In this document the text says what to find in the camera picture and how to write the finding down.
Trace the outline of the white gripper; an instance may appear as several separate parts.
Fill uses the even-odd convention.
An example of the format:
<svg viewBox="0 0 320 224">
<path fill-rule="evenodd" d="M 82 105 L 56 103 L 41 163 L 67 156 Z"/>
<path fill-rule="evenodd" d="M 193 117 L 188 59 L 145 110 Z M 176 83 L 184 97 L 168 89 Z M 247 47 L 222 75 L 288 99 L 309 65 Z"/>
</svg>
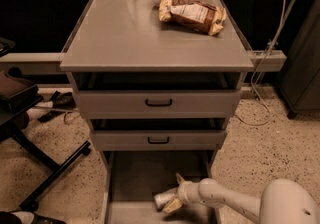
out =
<svg viewBox="0 0 320 224">
<path fill-rule="evenodd" d="M 163 208 L 163 212 L 171 214 L 180 209 L 183 204 L 189 205 L 199 203 L 201 197 L 199 195 L 199 184 L 191 181 L 185 181 L 182 175 L 176 173 L 176 180 L 179 185 L 177 190 L 178 198 L 172 198 Z"/>
</svg>

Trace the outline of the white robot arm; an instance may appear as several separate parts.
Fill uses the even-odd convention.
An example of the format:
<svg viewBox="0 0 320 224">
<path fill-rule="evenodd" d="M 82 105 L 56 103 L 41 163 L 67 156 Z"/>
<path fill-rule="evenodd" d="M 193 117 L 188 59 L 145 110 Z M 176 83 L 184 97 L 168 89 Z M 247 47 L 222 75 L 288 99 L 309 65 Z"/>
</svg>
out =
<svg viewBox="0 0 320 224">
<path fill-rule="evenodd" d="M 158 209 L 170 214 L 183 205 L 228 206 L 254 224 L 320 224 L 320 209 L 310 193 L 288 179 L 271 181 L 260 198 L 232 191 L 211 178 L 186 181 L 176 174 L 178 187 L 154 197 Z"/>
</svg>

